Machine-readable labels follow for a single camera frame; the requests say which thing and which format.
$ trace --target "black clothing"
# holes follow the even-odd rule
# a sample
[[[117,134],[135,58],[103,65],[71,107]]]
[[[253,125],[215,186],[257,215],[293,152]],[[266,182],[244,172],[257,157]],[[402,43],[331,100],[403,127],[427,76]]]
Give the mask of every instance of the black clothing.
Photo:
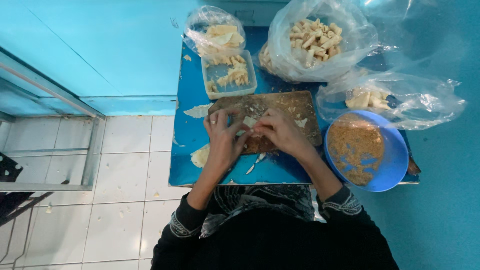
[[[190,207],[186,196],[154,248],[153,270],[398,269],[380,229],[346,187],[318,202],[327,223],[260,207],[205,238],[199,235],[208,208]]]

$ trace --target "ground filling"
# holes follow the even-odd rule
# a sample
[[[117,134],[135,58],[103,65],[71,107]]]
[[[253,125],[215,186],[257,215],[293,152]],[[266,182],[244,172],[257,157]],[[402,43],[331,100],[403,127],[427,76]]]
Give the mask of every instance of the ground filling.
[[[384,139],[378,126],[347,113],[332,124],[327,142],[335,166],[349,181],[366,185],[373,179],[372,170],[378,170],[384,155]]]

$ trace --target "white tile floor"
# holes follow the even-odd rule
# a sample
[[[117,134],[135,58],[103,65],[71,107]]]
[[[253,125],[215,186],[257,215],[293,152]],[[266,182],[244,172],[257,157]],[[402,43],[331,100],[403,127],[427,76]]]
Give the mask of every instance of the white tile floor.
[[[26,253],[15,269],[25,270],[147,270],[153,246],[169,222],[182,195],[190,189],[169,187],[168,174],[173,135],[173,117],[108,117],[100,165],[91,192],[56,192],[35,207]],[[11,128],[6,147],[84,147],[81,138],[92,126],[85,121],[68,123],[48,120],[39,125],[44,134],[32,141],[20,128]],[[22,129],[31,128],[22,123]],[[64,131],[74,137],[66,139]],[[17,158],[27,174],[42,174],[45,183],[58,183],[69,175],[79,181],[84,156]],[[48,163],[48,170],[39,169]],[[52,205],[48,213],[47,205]],[[21,255],[30,212],[17,218],[9,255],[0,264]],[[12,226],[0,227],[0,257],[5,255]],[[0,265],[0,269],[12,265]]]

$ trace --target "clear plastic container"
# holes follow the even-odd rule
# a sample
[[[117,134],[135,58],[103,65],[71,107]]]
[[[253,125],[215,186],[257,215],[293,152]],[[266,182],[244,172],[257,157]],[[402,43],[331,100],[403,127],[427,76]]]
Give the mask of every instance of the clear plastic container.
[[[223,56],[231,58],[232,56],[240,55],[247,64],[248,84],[238,86],[235,82],[227,83],[227,86],[219,86],[216,81],[228,73],[229,68],[233,65],[227,64],[213,64],[213,59],[220,59]],[[209,99],[219,99],[223,97],[245,96],[255,92],[257,88],[257,78],[255,77],[255,70],[253,69],[252,57],[247,50],[236,50],[228,52],[220,52],[215,54],[208,54],[202,56],[202,73],[204,75],[205,92]],[[208,91],[207,82],[213,79],[217,87],[217,92]]]

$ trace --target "blue table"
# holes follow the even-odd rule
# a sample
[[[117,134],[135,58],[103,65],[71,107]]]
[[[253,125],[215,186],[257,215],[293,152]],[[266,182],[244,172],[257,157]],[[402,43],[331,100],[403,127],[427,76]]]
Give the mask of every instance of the blue table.
[[[247,45],[245,49],[251,55],[256,54],[267,41],[268,27],[245,27]],[[187,61],[183,56],[189,55],[192,61]],[[177,94],[178,108],[175,114],[175,139],[177,144],[172,144],[170,186],[194,184],[201,168],[197,168],[190,160],[190,154],[209,143],[207,132],[203,126],[203,118],[193,118],[183,113],[194,106],[215,102],[208,99],[203,84],[200,57],[182,45],[182,59],[180,66],[179,89]],[[323,83],[291,84],[284,82],[279,77],[270,75],[255,66],[258,87],[255,94],[267,94],[308,90],[312,93],[315,112],[315,94]],[[317,118],[318,125],[324,134],[328,123]],[[401,131],[408,146],[405,132]],[[255,168],[246,175],[248,169],[255,163],[258,154],[242,155],[232,169],[220,181],[220,184],[311,184],[307,173],[291,156],[279,151],[278,155],[267,153],[266,157],[256,163]],[[406,175],[402,183],[419,183],[418,176]]]

